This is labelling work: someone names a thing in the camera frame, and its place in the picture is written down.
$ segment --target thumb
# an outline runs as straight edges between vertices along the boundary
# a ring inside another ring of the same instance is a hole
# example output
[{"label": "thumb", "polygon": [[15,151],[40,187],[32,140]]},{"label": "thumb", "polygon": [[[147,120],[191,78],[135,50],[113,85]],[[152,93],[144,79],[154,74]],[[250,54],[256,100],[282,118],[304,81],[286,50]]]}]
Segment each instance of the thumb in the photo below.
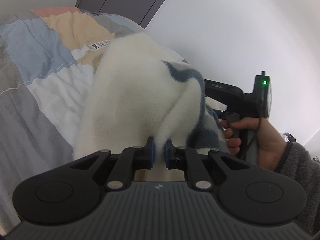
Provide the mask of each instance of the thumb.
[{"label": "thumb", "polygon": [[230,124],[231,127],[236,129],[253,129],[257,130],[259,126],[259,118],[245,117],[238,122],[233,122]]}]

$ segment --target pink fabric patch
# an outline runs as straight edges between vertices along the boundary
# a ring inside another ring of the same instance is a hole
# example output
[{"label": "pink fabric patch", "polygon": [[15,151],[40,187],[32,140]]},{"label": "pink fabric patch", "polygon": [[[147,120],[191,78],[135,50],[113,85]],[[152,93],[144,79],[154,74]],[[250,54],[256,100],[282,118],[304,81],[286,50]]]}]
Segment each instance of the pink fabric patch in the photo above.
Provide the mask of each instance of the pink fabric patch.
[{"label": "pink fabric patch", "polygon": [[80,10],[76,7],[48,7],[39,10],[33,10],[32,12],[39,17],[50,17],[51,15],[59,15],[66,12],[80,12]]}]

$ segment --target finger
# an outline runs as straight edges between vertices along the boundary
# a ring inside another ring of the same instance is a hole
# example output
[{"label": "finger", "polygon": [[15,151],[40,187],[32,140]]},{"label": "finger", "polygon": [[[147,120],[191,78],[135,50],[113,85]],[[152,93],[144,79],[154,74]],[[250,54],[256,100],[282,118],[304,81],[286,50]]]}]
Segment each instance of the finger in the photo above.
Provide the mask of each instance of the finger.
[{"label": "finger", "polygon": [[227,142],[229,148],[239,147],[241,145],[240,138],[230,138]]},{"label": "finger", "polygon": [[229,148],[231,155],[237,155],[240,152],[240,147]]},{"label": "finger", "polygon": [[221,120],[220,123],[221,123],[222,127],[225,128],[225,129],[227,129],[229,127],[229,124],[228,124],[227,120]]},{"label": "finger", "polygon": [[233,135],[233,130],[231,130],[231,128],[228,128],[223,132],[223,135],[225,138],[229,139]]},{"label": "finger", "polygon": [[257,130],[259,126],[259,118],[245,117],[238,122],[233,122],[231,126],[236,129]]}]

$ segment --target silver screw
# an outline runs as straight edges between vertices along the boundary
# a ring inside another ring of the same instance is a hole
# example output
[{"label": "silver screw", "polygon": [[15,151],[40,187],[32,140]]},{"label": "silver screw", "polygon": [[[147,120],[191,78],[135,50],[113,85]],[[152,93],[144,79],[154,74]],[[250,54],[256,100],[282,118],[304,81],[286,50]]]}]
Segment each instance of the silver screw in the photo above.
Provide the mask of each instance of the silver screw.
[{"label": "silver screw", "polygon": [[217,153],[219,151],[219,148],[210,148],[210,151]]},{"label": "silver screw", "polygon": [[206,180],[200,180],[196,183],[196,187],[200,188],[200,189],[207,189],[209,187],[211,187],[211,183],[206,181]]},{"label": "silver screw", "polygon": [[118,189],[123,187],[123,183],[119,180],[112,180],[108,182],[107,186],[111,189]]}]

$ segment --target fuzzy white cloth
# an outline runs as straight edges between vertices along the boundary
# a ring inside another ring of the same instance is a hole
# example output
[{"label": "fuzzy white cloth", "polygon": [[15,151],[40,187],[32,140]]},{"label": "fuzzy white cloth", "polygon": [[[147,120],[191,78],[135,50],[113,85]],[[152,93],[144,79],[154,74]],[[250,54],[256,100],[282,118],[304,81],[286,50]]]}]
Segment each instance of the fuzzy white cloth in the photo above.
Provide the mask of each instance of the fuzzy white cloth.
[{"label": "fuzzy white cloth", "polygon": [[149,136],[156,156],[146,180],[183,180],[181,173],[168,175],[165,168],[163,146],[169,138],[201,154],[211,147],[227,151],[219,120],[205,104],[201,74],[138,33],[108,45],[87,99],[74,159],[100,149],[121,153],[145,145]]}]

